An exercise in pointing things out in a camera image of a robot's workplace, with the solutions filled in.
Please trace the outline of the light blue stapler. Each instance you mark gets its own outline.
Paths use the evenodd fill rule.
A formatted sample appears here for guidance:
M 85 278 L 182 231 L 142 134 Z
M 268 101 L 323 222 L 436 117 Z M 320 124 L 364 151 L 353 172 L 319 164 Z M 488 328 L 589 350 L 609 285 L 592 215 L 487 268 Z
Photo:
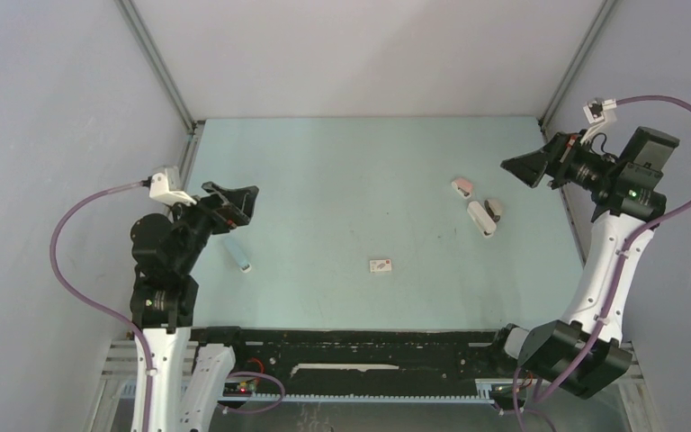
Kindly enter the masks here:
M 243 274 L 247 274 L 252 270 L 252 264 L 247 253 L 234 238 L 224 238 L 223 245 Z

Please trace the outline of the pink stapler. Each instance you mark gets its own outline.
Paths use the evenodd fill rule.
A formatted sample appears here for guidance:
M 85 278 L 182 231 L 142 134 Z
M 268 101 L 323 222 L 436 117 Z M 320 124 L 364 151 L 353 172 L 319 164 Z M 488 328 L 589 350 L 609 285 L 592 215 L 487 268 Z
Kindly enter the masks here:
M 464 177 L 456 177 L 451 182 L 451 186 L 463 199 L 471 199 L 474 192 L 474 186 L 470 180 Z

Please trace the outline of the white stapler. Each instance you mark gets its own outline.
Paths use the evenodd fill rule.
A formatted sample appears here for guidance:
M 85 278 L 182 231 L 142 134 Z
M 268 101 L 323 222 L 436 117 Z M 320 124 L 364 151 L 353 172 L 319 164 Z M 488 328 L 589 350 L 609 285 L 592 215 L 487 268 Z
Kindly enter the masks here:
M 484 238 L 490 238 L 497 229 L 497 223 L 489 215 L 484 205 L 479 201 L 470 201 L 467 204 L 467 213 L 474 225 Z

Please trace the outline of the small white staple box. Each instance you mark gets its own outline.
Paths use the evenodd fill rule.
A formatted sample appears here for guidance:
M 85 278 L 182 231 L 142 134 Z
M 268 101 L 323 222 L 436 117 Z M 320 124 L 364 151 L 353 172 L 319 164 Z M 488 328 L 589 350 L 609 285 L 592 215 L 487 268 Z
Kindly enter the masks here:
M 370 260 L 369 270 L 375 274 L 389 273 L 392 271 L 392 261 L 388 258 Z

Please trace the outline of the beige stapler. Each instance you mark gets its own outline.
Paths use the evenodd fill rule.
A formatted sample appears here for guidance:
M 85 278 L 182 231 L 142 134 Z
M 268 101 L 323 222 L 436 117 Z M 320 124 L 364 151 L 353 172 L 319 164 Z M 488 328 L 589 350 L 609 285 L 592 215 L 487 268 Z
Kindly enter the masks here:
M 504 206 L 497 199 L 486 199 L 484 201 L 484 209 L 495 223 L 499 223 L 504 214 Z

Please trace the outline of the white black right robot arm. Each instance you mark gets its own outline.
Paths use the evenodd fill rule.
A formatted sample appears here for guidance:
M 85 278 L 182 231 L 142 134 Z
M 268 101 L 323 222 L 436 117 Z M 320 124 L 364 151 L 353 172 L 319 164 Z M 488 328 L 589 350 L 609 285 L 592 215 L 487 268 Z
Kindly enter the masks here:
M 519 368 L 583 400 L 624 375 L 633 356 L 622 349 L 623 316 L 636 266 L 667 204 L 655 188 L 680 140 L 648 127 L 636 129 L 618 156 L 600 155 L 586 133 L 559 132 L 542 148 L 504 160 L 501 167 L 535 188 L 577 185 L 590 192 L 590 251 L 578 289 L 561 318 L 531 330 L 503 328 L 504 341 L 487 353 L 490 370 Z

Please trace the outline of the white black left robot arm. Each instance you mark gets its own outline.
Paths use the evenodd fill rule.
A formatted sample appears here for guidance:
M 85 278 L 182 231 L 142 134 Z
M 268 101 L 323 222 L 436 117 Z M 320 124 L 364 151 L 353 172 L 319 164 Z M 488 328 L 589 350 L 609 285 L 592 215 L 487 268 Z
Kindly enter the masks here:
M 130 299 L 138 357 L 131 428 L 174 431 L 186 343 L 191 336 L 199 284 L 192 270 L 213 236 L 250 223 L 259 189 L 202 185 L 192 196 L 164 175 L 149 182 L 150 199 L 173 211 L 150 213 L 130 230 L 135 282 Z

